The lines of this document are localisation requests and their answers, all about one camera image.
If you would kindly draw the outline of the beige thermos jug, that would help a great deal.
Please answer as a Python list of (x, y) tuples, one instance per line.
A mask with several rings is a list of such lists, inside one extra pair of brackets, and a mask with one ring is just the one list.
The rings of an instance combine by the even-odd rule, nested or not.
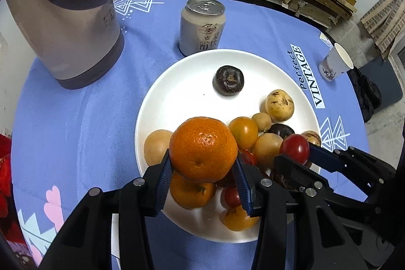
[(113, 0), (6, 0), (36, 56), (66, 89), (99, 80), (117, 62), (124, 36)]

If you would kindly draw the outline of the tan round pear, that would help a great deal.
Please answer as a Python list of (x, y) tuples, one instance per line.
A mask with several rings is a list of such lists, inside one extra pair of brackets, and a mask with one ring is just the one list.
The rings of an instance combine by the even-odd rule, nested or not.
[(279, 155), (282, 142), (283, 138), (273, 133), (264, 133), (257, 138), (253, 146), (253, 155), (261, 168), (274, 168), (274, 159)]

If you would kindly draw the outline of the white drink can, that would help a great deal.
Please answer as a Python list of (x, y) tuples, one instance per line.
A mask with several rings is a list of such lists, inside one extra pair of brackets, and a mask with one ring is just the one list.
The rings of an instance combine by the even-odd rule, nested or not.
[(226, 23), (217, 0), (188, 0), (181, 12), (179, 49), (185, 55), (217, 49)]

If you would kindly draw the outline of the orange tangerine on plate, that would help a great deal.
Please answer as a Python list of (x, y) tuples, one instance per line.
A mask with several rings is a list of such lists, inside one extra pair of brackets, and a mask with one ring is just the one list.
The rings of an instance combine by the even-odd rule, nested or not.
[(174, 172), (170, 183), (173, 200), (186, 210), (205, 207), (216, 194), (216, 184), (196, 184)]

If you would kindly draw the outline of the red fabric item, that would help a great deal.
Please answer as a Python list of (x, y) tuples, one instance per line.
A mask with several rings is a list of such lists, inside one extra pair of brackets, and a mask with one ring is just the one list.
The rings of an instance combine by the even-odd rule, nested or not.
[(8, 204), (12, 195), (11, 139), (0, 135), (0, 217), (8, 216)]

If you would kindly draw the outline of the large tan pear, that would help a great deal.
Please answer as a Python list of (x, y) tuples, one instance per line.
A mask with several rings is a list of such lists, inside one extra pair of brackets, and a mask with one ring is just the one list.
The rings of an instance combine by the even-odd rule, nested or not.
[(266, 113), (275, 122), (284, 122), (294, 114), (294, 101), (284, 90), (273, 90), (265, 100)]

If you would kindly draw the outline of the dark purple plum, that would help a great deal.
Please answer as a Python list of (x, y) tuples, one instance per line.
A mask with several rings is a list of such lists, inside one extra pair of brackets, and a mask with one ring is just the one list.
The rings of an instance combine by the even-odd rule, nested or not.
[(289, 137), (290, 135), (294, 134), (294, 130), (285, 124), (282, 123), (274, 123), (270, 126), (270, 128), (266, 131), (267, 133), (276, 134), (280, 136), (282, 139)]

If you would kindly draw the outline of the red cherry tomato on plate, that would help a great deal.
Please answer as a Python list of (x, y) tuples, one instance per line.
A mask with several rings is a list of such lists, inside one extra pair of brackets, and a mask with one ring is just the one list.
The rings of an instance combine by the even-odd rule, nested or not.
[(248, 150), (239, 150), (239, 155), (245, 164), (257, 166), (257, 158)]

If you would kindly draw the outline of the small tan longan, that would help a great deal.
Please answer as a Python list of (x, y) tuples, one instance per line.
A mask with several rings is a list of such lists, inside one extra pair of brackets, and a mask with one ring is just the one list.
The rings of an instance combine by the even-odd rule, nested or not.
[(256, 123), (259, 132), (266, 132), (273, 124), (272, 119), (266, 112), (258, 112), (251, 119)]

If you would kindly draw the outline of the white paper cup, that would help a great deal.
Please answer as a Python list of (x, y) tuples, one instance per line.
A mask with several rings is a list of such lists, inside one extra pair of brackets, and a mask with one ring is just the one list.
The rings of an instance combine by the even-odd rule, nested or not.
[(326, 81), (333, 81), (353, 68), (354, 64), (349, 54), (338, 43), (333, 45), (328, 55), (318, 65), (318, 70)]

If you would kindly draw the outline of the dark mangosteen on plate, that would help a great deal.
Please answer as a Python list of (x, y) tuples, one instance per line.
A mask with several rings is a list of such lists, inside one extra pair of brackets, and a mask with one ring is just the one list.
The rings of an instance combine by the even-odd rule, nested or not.
[(224, 65), (216, 71), (213, 87), (221, 95), (236, 95), (244, 88), (244, 74), (239, 68)]

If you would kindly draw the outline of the white oval plate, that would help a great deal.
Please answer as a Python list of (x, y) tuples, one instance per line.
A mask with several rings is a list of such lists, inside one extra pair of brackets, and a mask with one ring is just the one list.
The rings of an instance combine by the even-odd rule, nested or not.
[[(244, 74), (244, 88), (235, 96), (222, 96), (213, 87), (213, 78), (223, 65), (239, 68)], [(282, 89), (293, 99), (295, 110), (286, 122), (296, 133), (320, 132), (312, 103), (286, 72), (252, 53), (217, 49), (190, 55), (173, 64), (150, 87), (142, 101), (135, 126), (135, 156), (140, 173), (148, 164), (144, 142), (155, 130), (174, 132), (188, 118), (206, 116), (225, 124), (238, 116), (254, 115), (262, 109), (271, 91)], [(217, 243), (248, 243), (257, 240), (258, 226), (241, 232), (229, 230), (222, 223), (226, 211), (222, 190), (207, 206), (194, 210), (181, 208), (172, 197), (166, 199), (163, 214), (181, 229), (194, 236)]]

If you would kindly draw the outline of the tan striped fruit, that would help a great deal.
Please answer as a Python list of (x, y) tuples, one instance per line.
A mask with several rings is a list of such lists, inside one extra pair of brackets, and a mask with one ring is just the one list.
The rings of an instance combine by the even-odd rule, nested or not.
[(307, 130), (302, 133), (302, 136), (311, 144), (314, 144), (316, 146), (321, 146), (321, 138), (319, 134), (315, 131), (312, 130)]

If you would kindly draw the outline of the large orange tangerine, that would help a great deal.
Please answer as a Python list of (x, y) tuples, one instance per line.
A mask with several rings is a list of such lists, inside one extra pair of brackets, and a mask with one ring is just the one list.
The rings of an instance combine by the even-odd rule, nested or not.
[(237, 142), (218, 119), (197, 116), (183, 122), (170, 139), (174, 170), (194, 183), (223, 179), (237, 158)]

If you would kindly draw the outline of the small red cherry tomato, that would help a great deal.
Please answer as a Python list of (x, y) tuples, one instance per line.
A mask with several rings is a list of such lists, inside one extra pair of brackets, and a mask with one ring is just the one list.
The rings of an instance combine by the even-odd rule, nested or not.
[(241, 204), (237, 188), (225, 188), (222, 194), (229, 208), (236, 208)]

